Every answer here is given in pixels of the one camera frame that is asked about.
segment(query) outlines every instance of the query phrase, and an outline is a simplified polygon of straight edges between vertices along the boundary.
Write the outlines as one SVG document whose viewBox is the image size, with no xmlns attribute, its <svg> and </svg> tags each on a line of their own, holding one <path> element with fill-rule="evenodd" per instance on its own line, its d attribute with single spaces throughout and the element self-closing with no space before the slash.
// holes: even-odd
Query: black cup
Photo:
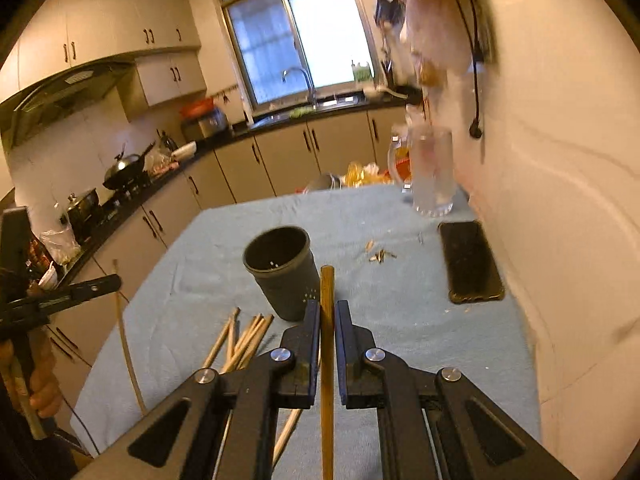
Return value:
<svg viewBox="0 0 640 480">
<path fill-rule="evenodd" d="M 302 321 L 306 301 L 319 299 L 320 276 L 309 235 L 300 227 L 263 232 L 247 245 L 242 261 L 285 321 Z"/>
</svg>

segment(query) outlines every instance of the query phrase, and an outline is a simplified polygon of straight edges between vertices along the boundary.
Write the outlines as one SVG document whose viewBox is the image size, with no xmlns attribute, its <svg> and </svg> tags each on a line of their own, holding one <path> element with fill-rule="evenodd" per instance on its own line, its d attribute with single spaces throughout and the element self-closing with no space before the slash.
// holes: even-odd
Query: phone screen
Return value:
<svg viewBox="0 0 640 480">
<path fill-rule="evenodd" d="M 502 300 L 504 285 L 480 222 L 438 226 L 453 303 Z"/>
</svg>

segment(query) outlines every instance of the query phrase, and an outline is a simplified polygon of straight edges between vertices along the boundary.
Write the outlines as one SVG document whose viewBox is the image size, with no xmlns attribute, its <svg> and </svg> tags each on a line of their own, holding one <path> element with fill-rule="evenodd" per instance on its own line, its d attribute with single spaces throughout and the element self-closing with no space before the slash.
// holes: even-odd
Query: table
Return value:
<svg viewBox="0 0 640 480">
<path fill-rule="evenodd" d="M 446 221 L 474 218 L 459 192 Z M 175 241 L 125 311 L 133 365 L 148 408 L 200 366 L 235 306 L 244 328 L 271 312 L 242 250 L 261 231 L 305 228 L 318 268 L 335 267 L 336 300 L 348 300 L 354 324 L 409 366 L 460 368 L 533 437 L 540 439 L 538 393 L 520 308 L 505 300 L 453 305 L 447 298 L 438 219 L 412 210 L 398 188 L 372 186 L 291 195 L 203 211 Z M 398 259 L 369 262 L 369 240 Z M 274 320 L 258 352 L 275 348 L 290 326 Z M 219 369 L 225 352 L 214 363 Z M 76 411 L 104 450 L 140 418 L 117 330 L 107 339 Z M 279 424 L 287 418 L 280 412 Z M 87 449 L 92 445 L 73 418 Z M 320 478 L 319 397 L 303 413 L 274 478 Z M 335 381 L 335 478 L 382 477 L 375 410 L 347 411 Z"/>
</svg>

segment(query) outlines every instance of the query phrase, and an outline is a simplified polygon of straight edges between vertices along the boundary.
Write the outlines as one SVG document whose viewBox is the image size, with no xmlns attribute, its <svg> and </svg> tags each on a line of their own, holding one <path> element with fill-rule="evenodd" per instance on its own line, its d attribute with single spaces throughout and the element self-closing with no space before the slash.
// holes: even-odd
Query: glass mug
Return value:
<svg viewBox="0 0 640 480">
<path fill-rule="evenodd" d="M 402 178 L 397 153 L 409 151 L 411 175 Z M 425 216 L 444 216 L 451 211 L 456 181 L 453 179 L 451 130 L 428 123 L 412 124 L 406 137 L 393 136 L 388 152 L 389 173 L 403 191 L 414 196 L 414 208 Z"/>
</svg>

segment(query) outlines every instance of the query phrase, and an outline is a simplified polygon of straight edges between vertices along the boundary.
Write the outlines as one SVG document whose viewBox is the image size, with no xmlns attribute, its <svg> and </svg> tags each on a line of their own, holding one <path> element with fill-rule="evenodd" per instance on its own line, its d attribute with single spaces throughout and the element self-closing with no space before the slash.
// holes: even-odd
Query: faucet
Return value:
<svg viewBox="0 0 640 480">
<path fill-rule="evenodd" d="M 284 72 L 282 72 L 282 82 L 287 82 L 287 74 L 289 74 L 292 70 L 300 70 L 300 72 L 302 72 L 302 75 L 305 77 L 306 89 L 308 91 L 307 99 L 314 107 L 317 106 L 318 99 L 316 98 L 316 87 L 311 82 L 311 76 L 309 75 L 309 72 L 307 72 L 304 68 L 299 66 L 292 66 L 290 68 L 287 68 Z"/>
</svg>

